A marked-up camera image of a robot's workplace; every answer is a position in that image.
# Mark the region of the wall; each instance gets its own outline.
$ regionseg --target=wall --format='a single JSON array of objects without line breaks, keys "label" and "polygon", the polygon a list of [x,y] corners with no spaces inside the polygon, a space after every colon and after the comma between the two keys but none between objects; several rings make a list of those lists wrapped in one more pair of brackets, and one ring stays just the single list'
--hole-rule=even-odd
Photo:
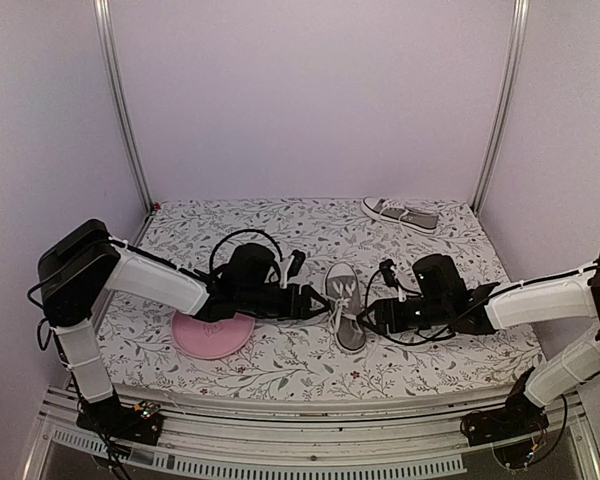
[{"label": "wall", "polygon": [[140,225],[89,1],[0,1],[0,479],[60,369],[25,300],[41,253],[89,217]]},{"label": "wall", "polygon": [[[482,220],[512,278],[600,250],[600,2],[533,2],[521,69]],[[542,325],[553,355],[586,322]],[[600,446],[600,376],[581,389]]]},{"label": "wall", "polygon": [[112,2],[152,193],[469,199],[513,3]]}]

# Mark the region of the floral tablecloth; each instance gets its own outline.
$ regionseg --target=floral tablecloth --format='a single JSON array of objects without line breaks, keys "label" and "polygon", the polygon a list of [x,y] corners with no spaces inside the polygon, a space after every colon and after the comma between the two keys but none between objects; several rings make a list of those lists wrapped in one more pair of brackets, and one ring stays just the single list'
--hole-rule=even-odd
[{"label": "floral tablecloth", "polygon": [[[403,283],[415,286],[411,265],[431,253],[450,255],[469,288],[505,281],[504,269],[466,203],[413,202],[440,212],[439,231],[424,235],[366,217],[359,200],[282,199],[167,202],[161,205],[141,247],[189,269],[207,269],[208,255],[227,233],[264,229],[288,255],[307,254],[299,277],[322,291],[324,274],[337,261],[354,266],[366,285],[380,261],[400,265]],[[218,253],[254,239],[238,236]],[[378,281],[371,301],[394,296]],[[529,326],[496,335],[458,335],[447,342],[403,348],[369,333],[366,349],[345,355],[322,315],[309,321],[258,322],[245,347],[222,360],[179,352],[171,336],[173,310],[128,294],[116,294],[98,337],[116,383],[196,395],[269,400],[336,400],[413,397],[512,383],[542,358]],[[410,341],[411,334],[402,340]]]}]

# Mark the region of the sneaker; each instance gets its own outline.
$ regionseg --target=sneaker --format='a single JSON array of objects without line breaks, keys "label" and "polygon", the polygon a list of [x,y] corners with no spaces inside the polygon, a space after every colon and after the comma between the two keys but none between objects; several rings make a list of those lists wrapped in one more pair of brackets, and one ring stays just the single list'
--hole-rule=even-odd
[{"label": "sneaker", "polygon": [[336,343],[347,354],[364,348],[366,335],[356,321],[362,311],[358,276],[350,265],[336,263],[325,277],[325,293],[331,303],[331,322]]},{"label": "sneaker", "polygon": [[403,201],[367,197],[362,200],[362,211],[378,221],[397,223],[421,233],[434,233],[438,214],[407,206]]}]

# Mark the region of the shoe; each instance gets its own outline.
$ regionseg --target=shoe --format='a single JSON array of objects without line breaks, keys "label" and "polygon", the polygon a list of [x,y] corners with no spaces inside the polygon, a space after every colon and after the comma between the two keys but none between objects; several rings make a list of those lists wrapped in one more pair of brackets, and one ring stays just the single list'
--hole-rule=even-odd
[{"label": "shoe", "polygon": [[325,277],[325,293],[331,303],[329,317],[336,343],[347,354],[364,348],[366,335],[356,321],[362,311],[360,284],[353,268],[346,263],[336,263]]},{"label": "shoe", "polygon": [[435,233],[438,214],[407,206],[400,200],[367,197],[362,200],[362,211],[380,222],[397,223],[421,233]]}]

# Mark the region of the pink plate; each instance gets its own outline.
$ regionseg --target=pink plate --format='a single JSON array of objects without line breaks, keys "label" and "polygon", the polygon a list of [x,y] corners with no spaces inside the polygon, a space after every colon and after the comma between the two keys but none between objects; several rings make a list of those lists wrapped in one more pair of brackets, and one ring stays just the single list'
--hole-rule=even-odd
[{"label": "pink plate", "polygon": [[255,323],[255,319],[240,313],[228,320],[206,323],[176,312],[171,320],[171,332],[183,353],[216,360],[240,350],[249,340]]}]

